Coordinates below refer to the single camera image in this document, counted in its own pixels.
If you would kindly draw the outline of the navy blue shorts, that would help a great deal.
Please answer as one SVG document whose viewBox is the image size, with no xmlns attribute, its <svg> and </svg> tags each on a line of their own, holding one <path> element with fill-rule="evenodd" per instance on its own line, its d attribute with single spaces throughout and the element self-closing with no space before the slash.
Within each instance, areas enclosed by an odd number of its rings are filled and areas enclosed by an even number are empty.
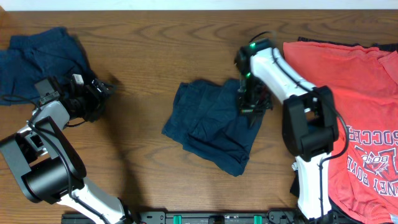
<svg viewBox="0 0 398 224">
<path fill-rule="evenodd" d="M 162 134 L 229 175 L 242 175 L 262 121 L 250 127 L 248 117 L 239 114 L 238 89 L 235 79 L 222 85 L 206 80 L 181 83 Z"/>
</svg>

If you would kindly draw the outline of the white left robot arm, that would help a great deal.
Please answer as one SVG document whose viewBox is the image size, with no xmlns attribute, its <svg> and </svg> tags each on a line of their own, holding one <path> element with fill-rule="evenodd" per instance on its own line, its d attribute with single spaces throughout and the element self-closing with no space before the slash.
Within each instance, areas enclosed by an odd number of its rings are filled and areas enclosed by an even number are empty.
<svg viewBox="0 0 398 224">
<path fill-rule="evenodd" d="M 63 134 L 73 119 L 98 120 L 116 87 L 97 78 L 85 83 L 74 74 L 65 86 L 50 77 L 35 89 L 39 100 L 32 117 L 1 140 L 1 154 L 25 197 L 75 209 L 62 216 L 62 223 L 139 223 L 120 198 L 87 178 L 82 159 Z"/>
</svg>

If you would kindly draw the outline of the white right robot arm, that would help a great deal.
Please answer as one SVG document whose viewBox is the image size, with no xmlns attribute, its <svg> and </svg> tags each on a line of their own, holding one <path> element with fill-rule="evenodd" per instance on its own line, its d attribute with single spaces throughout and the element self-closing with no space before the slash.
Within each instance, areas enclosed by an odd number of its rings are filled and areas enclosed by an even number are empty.
<svg viewBox="0 0 398 224">
<path fill-rule="evenodd" d="M 240 72 L 238 111 L 250 127 L 272 109 L 272 97 L 282 105 L 282 139 L 297 165 L 296 220 L 331 223 L 327 158 L 339 137 L 331 90 L 299 75 L 268 39 L 242 46 L 234 64 Z"/>
</svg>

